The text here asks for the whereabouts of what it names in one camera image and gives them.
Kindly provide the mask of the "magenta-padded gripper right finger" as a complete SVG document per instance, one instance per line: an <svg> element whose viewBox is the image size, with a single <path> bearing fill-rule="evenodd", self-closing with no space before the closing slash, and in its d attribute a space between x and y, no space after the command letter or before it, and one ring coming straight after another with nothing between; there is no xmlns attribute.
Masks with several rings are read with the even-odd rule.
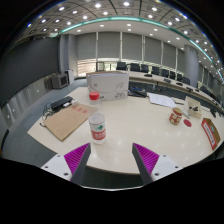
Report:
<svg viewBox="0 0 224 224"><path fill-rule="evenodd" d="M163 177L182 169L168 155L159 155L152 150L137 143L132 145L132 154L144 185L152 183Z"/></svg>

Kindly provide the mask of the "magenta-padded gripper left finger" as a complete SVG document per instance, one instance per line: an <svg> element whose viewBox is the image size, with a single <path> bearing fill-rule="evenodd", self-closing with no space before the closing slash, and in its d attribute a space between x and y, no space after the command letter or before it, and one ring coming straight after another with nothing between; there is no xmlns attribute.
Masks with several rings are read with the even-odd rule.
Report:
<svg viewBox="0 0 224 224"><path fill-rule="evenodd" d="M90 153L91 145L87 143L65 155L56 154L42 166L42 169L80 185Z"/></svg>

